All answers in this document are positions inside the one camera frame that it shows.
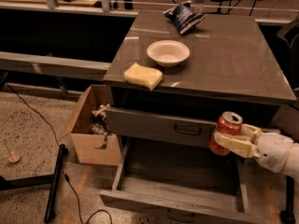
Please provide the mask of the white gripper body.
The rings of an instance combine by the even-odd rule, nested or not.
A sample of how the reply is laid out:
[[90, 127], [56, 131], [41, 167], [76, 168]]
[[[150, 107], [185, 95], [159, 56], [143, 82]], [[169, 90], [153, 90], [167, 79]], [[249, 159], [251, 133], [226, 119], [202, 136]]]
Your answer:
[[279, 133], [262, 133], [256, 140], [260, 158], [257, 163], [273, 173], [292, 174], [293, 140]]

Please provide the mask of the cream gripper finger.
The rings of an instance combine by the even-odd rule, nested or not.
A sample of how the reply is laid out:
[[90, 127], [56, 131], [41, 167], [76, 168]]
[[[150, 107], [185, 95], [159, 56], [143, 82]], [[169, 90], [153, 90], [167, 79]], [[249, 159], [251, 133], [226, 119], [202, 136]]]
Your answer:
[[214, 133], [214, 139], [218, 145], [227, 148], [242, 158], [260, 158], [259, 149], [246, 139], [237, 139], [230, 134]]
[[245, 136], [249, 141], [254, 141], [262, 132], [262, 129], [259, 127], [243, 124], [240, 134]]

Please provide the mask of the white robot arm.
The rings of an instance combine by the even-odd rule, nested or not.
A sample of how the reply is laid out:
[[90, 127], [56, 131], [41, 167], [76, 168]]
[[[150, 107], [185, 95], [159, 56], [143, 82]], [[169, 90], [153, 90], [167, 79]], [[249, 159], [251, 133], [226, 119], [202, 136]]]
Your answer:
[[273, 173], [299, 179], [299, 144], [288, 136], [243, 124], [238, 134], [215, 132], [213, 137], [218, 145], [242, 158], [253, 158]]

